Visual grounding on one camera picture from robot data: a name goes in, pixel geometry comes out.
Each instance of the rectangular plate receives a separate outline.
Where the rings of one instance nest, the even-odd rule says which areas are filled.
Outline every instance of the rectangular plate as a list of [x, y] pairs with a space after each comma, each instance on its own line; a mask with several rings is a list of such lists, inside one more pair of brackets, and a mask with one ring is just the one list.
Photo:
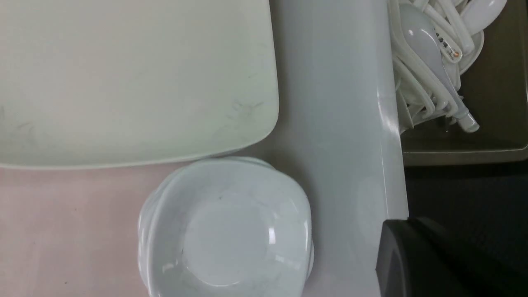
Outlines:
[[0, 0], [0, 165], [185, 161], [278, 117], [268, 0]]

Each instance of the table surface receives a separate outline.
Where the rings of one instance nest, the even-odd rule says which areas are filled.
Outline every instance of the table surface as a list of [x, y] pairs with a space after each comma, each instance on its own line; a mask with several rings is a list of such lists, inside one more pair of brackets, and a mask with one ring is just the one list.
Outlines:
[[137, 269], [137, 218], [180, 166], [0, 169], [0, 295], [148, 296]]

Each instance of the plastic tray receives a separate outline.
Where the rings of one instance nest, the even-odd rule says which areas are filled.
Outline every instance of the plastic tray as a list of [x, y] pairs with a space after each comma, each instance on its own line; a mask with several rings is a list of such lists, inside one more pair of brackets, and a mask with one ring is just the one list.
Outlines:
[[241, 149], [278, 117], [268, 0], [0, 0], [0, 165]]
[[462, 75], [461, 94], [480, 123], [466, 134], [439, 119], [402, 134], [408, 166], [483, 164], [528, 157], [528, 11], [509, 0], [485, 31], [482, 53]]

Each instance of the white plate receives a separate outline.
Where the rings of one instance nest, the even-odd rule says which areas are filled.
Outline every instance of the white plate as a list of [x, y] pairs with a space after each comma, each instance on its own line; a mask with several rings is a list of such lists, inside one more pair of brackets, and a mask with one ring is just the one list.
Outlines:
[[268, 0], [0, 0], [0, 165], [183, 161], [278, 116]]
[[199, 161], [173, 177], [140, 260], [151, 296], [300, 296], [312, 241], [295, 181], [233, 160]]

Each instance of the spoon handle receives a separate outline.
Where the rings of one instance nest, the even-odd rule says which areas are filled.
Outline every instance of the spoon handle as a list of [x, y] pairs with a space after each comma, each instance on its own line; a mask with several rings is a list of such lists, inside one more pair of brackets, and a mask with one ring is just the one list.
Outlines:
[[460, 14], [458, 14], [453, 2], [451, 2], [451, 0], [437, 0], [437, 2], [440, 3], [440, 6], [442, 6], [442, 9], [447, 15], [447, 19], [449, 19], [453, 29], [455, 29], [455, 32], [457, 33], [460, 40], [460, 46], [462, 47], [463, 53], [467, 54], [474, 51], [475, 44], [473, 43], [473, 39], [471, 39], [471, 35], [467, 30], [466, 24], [460, 17]]

